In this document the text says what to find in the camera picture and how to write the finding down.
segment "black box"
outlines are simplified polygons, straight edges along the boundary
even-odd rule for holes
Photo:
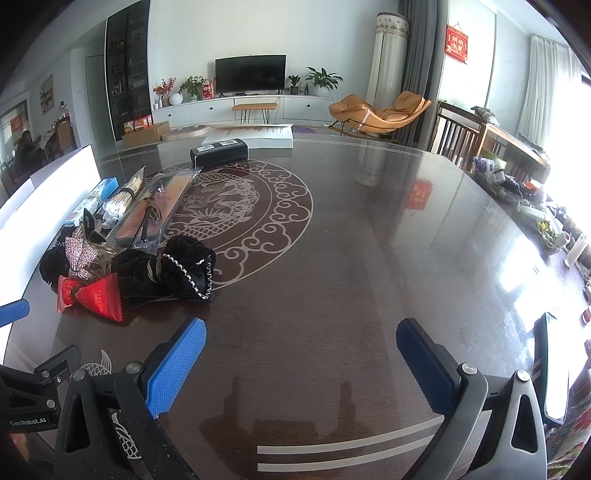
[[[239,138],[191,149],[193,167],[202,167],[204,171],[246,160],[248,160],[248,145]]]

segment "metal screw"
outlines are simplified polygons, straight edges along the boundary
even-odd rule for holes
[[[130,362],[125,366],[125,371],[130,375],[136,374],[140,371],[142,365],[139,362]]]
[[[476,373],[478,372],[478,369],[474,365],[466,362],[465,364],[462,364],[462,371],[466,375],[476,375]]]
[[[530,375],[525,370],[518,370],[517,371],[517,378],[519,378],[522,382],[530,381]]]
[[[72,374],[72,379],[79,382],[80,380],[82,380],[86,375],[86,371],[83,370],[82,368],[79,368],[78,370],[76,370],[73,374]]]

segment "white cabinet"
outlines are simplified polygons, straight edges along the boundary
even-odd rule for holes
[[[283,99],[283,118],[285,120],[313,120],[329,122],[329,106],[335,101],[328,98],[285,96]]]
[[[191,120],[191,106],[189,104],[154,110],[152,112],[152,118],[154,119],[155,124],[169,122],[170,128],[184,127],[193,124],[193,121]]]
[[[236,119],[235,112],[232,111],[233,106],[233,99],[193,102],[190,104],[191,119],[195,125],[212,122],[232,122]]]
[[[329,106],[335,101],[312,95],[261,95],[234,98],[201,100],[169,106],[152,113],[154,123],[170,123],[170,128],[187,125],[215,123],[240,123],[240,112],[232,107],[240,103],[278,103],[278,108],[270,112],[271,123],[294,123],[303,125],[322,125],[331,121]],[[260,123],[260,111],[251,112],[251,122]]]

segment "black bookshelf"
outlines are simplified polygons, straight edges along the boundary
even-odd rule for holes
[[[121,140],[126,122],[152,113],[148,84],[149,11],[150,0],[141,0],[107,20],[105,69],[115,140]]]

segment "orange chair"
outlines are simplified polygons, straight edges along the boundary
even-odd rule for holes
[[[387,134],[408,125],[418,118],[431,105],[420,95],[402,92],[394,106],[375,109],[357,95],[349,95],[329,107],[329,112],[342,124],[342,133],[363,132],[367,134]]]

